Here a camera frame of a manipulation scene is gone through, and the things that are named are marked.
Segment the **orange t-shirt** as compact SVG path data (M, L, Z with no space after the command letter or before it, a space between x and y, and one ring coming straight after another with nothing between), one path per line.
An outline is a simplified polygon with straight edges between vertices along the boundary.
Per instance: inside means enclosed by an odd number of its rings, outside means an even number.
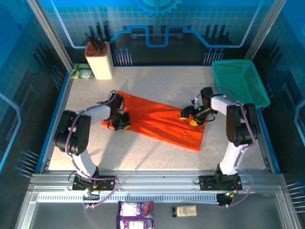
M155 138L190 150L200 151L205 125L192 126L188 119L180 119L181 108L157 103L122 91L125 110L130 115L127 128L141 135Z

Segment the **teal plastic basket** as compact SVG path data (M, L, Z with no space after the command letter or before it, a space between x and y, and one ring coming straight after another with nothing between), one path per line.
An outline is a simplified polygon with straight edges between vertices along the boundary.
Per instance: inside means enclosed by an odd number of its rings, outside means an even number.
M220 60L212 62L215 84L219 92L232 91L232 99L253 103L257 109L268 107L270 99L251 60Z

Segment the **beige knife block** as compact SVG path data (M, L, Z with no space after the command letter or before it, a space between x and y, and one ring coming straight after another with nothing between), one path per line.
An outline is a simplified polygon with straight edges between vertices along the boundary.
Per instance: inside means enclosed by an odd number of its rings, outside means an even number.
M110 45L105 42L103 52L95 50L94 46L89 42L85 49L86 60L97 80L111 80L114 75L114 65Z

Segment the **green snack packet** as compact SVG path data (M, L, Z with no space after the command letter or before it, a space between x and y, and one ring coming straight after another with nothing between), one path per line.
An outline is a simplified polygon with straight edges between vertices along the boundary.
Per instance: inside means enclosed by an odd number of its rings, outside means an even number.
M69 76L70 79L89 79L93 77L94 74L87 63L75 63Z

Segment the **small controller board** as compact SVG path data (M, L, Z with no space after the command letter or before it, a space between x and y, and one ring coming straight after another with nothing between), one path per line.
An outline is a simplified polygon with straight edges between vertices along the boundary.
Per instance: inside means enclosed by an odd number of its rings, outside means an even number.
M234 195L238 194L238 190L226 191L216 195L216 199L219 206L230 205L233 201Z

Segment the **small beige package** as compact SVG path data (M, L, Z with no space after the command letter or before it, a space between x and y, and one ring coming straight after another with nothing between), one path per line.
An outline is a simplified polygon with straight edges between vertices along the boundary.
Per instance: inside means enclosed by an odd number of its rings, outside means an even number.
M172 215L174 218L197 216L196 205L172 207Z

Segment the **purple snack bag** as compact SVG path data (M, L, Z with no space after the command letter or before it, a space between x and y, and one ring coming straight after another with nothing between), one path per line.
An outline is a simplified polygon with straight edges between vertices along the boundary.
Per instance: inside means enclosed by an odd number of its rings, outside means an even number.
M153 201L119 201L116 229L155 229L153 207Z

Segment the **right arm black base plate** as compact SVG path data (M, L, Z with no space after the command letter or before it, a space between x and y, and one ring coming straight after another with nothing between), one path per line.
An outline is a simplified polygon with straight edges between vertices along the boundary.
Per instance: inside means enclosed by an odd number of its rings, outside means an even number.
M224 177L199 176L199 186L201 191L243 190L239 175L229 175Z

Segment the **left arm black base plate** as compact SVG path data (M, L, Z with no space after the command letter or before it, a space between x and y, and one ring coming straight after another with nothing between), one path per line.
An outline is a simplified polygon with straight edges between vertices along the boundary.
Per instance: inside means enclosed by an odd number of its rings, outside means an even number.
M114 189L115 180L91 180L88 178L76 175L72 181L72 190L84 191L89 189L91 191L111 191Z

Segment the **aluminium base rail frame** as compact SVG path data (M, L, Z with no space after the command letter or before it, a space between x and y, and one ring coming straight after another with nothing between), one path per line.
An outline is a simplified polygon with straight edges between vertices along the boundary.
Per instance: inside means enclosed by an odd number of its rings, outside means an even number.
M206 171L109 171L120 183L115 193L136 194L217 194L201 191L195 179ZM103 203L86 209L82 203L41 203L42 193L81 193L73 191L67 172L35 174L24 198L14 229L116 229L117 203ZM281 174L262 171L252 178L242 176L243 190L232 207L203 203L155 203L156 229L305 229L296 211L297 203ZM172 207L196 205L197 216L176 217Z

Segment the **aluminium frame post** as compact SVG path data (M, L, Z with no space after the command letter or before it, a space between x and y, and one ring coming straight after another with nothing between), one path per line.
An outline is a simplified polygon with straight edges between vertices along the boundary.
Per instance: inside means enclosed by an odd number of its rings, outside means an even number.
M57 32L55 31L53 25L51 24L42 5L39 3L38 0L26 0L26 1L29 4L31 10L33 11L35 17L37 18L38 22L40 23L41 27L43 28L44 32L46 33L48 39L52 43L62 63L66 67L67 71L70 72L72 70L72 61L66 49L64 48Z
M274 0L244 59L253 60L287 0Z

